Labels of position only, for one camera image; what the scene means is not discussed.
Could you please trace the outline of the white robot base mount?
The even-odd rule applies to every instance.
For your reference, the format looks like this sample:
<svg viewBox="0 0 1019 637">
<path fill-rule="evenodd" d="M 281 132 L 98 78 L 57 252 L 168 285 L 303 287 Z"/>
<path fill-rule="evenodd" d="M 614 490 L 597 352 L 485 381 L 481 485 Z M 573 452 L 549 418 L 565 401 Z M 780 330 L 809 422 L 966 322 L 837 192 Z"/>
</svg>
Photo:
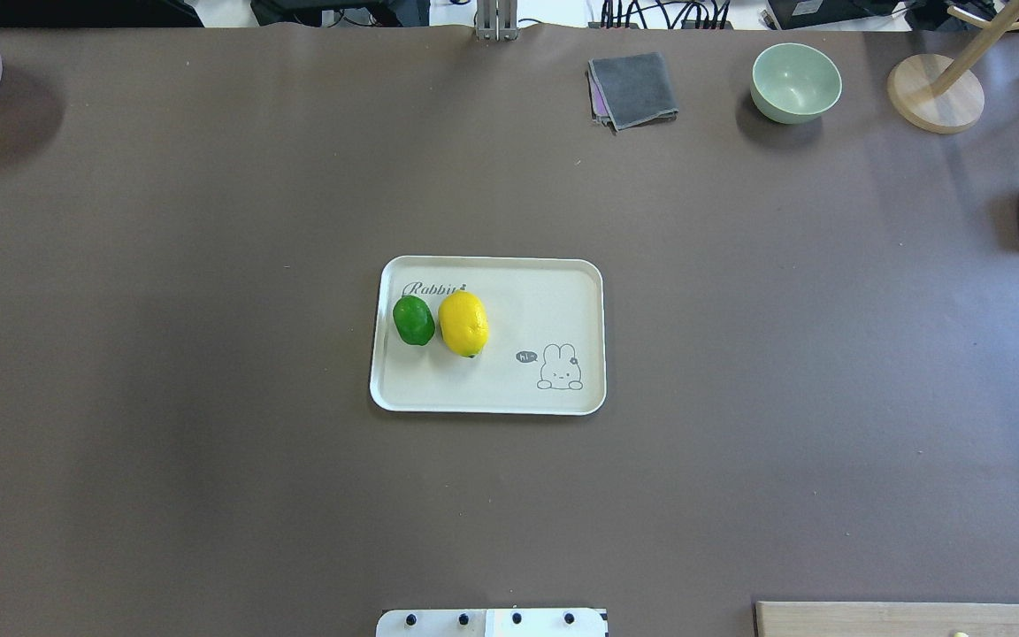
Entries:
<svg viewBox="0 0 1019 637">
<path fill-rule="evenodd" d="M 399 609 L 381 614 L 376 636 L 608 636 L 607 611 L 589 606 Z"/>
</svg>

